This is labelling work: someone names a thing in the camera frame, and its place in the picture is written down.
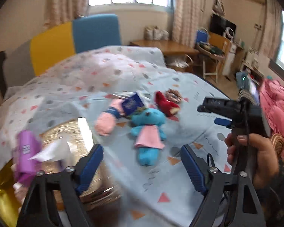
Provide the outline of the person's right hand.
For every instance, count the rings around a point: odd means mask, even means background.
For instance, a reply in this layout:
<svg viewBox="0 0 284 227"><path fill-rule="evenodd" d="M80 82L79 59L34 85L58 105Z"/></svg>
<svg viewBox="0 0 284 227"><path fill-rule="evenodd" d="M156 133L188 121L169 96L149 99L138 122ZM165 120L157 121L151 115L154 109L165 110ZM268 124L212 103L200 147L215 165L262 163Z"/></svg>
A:
<svg viewBox="0 0 284 227"><path fill-rule="evenodd" d="M232 166L232 174L240 171L252 173L255 189L268 186L279 173L279 161L270 140L259 134L238 135L232 133L225 138L227 162ZM247 165L243 167L241 152L247 148Z"/></svg>

